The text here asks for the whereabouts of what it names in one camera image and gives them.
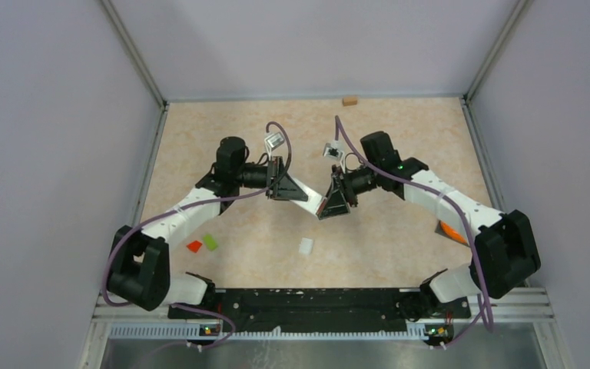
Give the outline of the white remote control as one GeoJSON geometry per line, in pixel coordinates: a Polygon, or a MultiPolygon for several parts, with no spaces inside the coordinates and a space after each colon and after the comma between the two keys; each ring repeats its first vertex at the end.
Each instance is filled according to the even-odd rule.
{"type": "Polygon", "coordinates": [[[319,210],[320,207],[323,205],[325,197],[309,187],[308,185],[304,184],[297,178],[293,178],[294,183],[297,187],[303,191],[303,193],[307,196],[307,200],[290,200],[291,203],[294,203],[298,207],[302,208],[306,212],[313,215],[315,218],[319,219],[319,210]]]}

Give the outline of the white battery cover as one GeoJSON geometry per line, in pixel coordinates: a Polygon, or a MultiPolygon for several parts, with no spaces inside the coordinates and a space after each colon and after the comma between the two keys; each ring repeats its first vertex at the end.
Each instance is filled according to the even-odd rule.
{"type": "Polygon", "coordinates": [[[303,255],[310,255],[313,251],[314,240],[310,238],[302,238],[299,245],[299,253],[303,255]]]}

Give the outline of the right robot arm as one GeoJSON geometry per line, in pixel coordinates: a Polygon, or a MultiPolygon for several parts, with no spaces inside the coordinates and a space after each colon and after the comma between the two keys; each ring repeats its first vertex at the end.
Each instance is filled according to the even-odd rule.
{"type": "Polygon", "coordinates": [[[420,285],[425,314],[439,317],[452,301],[478,294],[500,299],[540,269],[524,213],[485,206],[445,183],[419,159],[402,159],[384,131],[361,138],[360,144],[366,163],[350,172],[332,167],[330,186],[315,207],[320,220],[350,213],[360,194],[381,188],[433,213],[472,249],[469,263],[437,272],[420,285]]]}

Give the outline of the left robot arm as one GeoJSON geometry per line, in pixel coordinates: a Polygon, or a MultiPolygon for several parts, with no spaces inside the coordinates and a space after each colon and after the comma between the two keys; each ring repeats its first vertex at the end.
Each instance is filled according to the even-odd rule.
{"type": "Polygon", "coordinates": [[[240,200],[241,188],[252,188],[277,201],[292,201],[310,213],[321,197],[290,177],[280,157],[259,165],[247,162],[248,148],[238,137],[221,140],[216,160],[206,175],[174,207],[136,227],[124,226],[114,236],[104,273],[102,296],[110,295],[153,311],[162,304],[185,303],[196,317],[215,309],[212,281],[193,273],[175,274],[171,253],[184,246],[205,222],[240,200]]]}

